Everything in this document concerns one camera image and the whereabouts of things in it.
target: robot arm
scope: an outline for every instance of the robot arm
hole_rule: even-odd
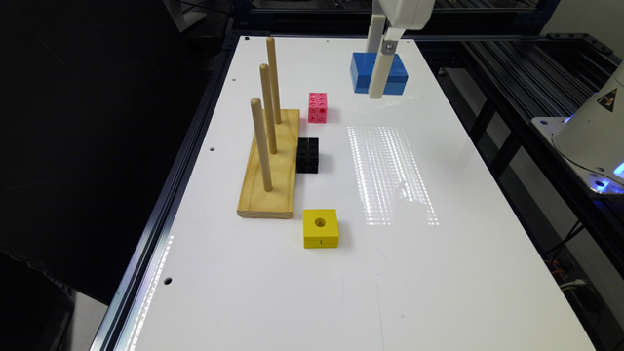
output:
[[[624,64],[552,139],[572,163],[624,186]]]
[[[367,53],[377,53],[369,97],[381,98],[399,40],[406,30],[420,30],[431,18],[435,0],[373,0]],[[384,32],[385,22],[388,27]]]

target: yellow cube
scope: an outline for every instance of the yellow cube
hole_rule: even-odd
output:
[[[303,210],[303,248],[337,248],[339,239],[335,210]]]

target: wooden peg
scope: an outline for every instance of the wooden peg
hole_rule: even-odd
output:
[[[260,160],[260,169],[262,170],[262,182],[264,183],[264,191],[273,190],[271,183],[271,168],[269,166],[269,154],[266,150],[266,135],[264,134],[264,118],[262,117],[262,104],[257,97],[252,98],[252,116],[253,126],[255,128],[255,142],[257,144],[257,153]]]
[[[262,81],[262,98],[264,99],[264,117],[266,118],[266,137],[269,140],[269,152],[275,155],[277,153],[277,141],[275,139],[275,124],[273,123],[271,79],[269,78],[269,66],[266,63],[260,65],[260,79]]]
[[[275,55],[275,39],[266,38],[266,49],[269,54],[269,68],[271,70],[271,91],[273,95],[273,115],[275,123],[282,123],[282,110],[280,107],[280,87],[277,81],[277,57]]]

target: white table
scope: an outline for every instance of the white table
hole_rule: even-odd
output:
[[[297,175],[293,219],[236,215],[267,62],[265,38],[242,39],[119,349],[594,349],[413,41],[405,93],[380,100],[351,86],[364,40],[276,44],[319,173]],[[304,120],[310,92],[328,93],[326,125]],[[337,210],[337,249],[303,248],[303,209]]]

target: wooden peg board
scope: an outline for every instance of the wooden peg board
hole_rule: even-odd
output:
[[[262,171],[253,136],[252,150],[238,202],[243,218],[288,219],[293,217],[296,144],[299,138],[299,110],[282,110],[282,123],[275,126],[277,154],[269,153],[273,190],[264,191]]]

